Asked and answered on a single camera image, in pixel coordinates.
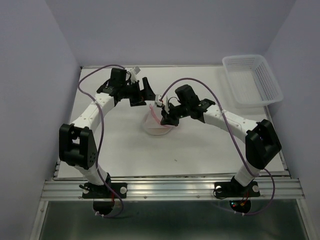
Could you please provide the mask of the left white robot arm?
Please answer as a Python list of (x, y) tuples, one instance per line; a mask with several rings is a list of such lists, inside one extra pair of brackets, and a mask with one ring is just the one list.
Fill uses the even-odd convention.
[(111, 69), (110, 77), (91, 96), (92, 102), (73, 122), (62, 124), (59, 128), (59, 159), (77, 169), (100, 197), (111, 193), (109, 174), (98, 164), (100, 144), (96, 144), (94, 132), (104, 126), (104, 117), (121, 100), (128, 99), (130, 106), (145, 106), (147, 101), (155, 100), (148, 79), (137, 79), (140, 68), (130, 70), (116, 67)]

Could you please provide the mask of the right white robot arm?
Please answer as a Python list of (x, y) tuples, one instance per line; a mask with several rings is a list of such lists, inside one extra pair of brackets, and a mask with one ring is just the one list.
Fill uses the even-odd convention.
[(191, 117), (204, 124), (215, 126), (230, 134), (232, 141), (245, 144), (241, 155), (242, 167), (230, 182), (231, 192), (242, 195), (248, 185), (260, 175), (270, 161), (282, 150), (282, 145), (273, 124), (267, 120), (255, 121), (223, 110), (217, 101), (199, 99), (193, 88), (185, 84), (175, 90), (178, 105), (167, 97), (158, 95), (155, 103), (161, 108), (161, 125), (178, 126), (180, 119)]

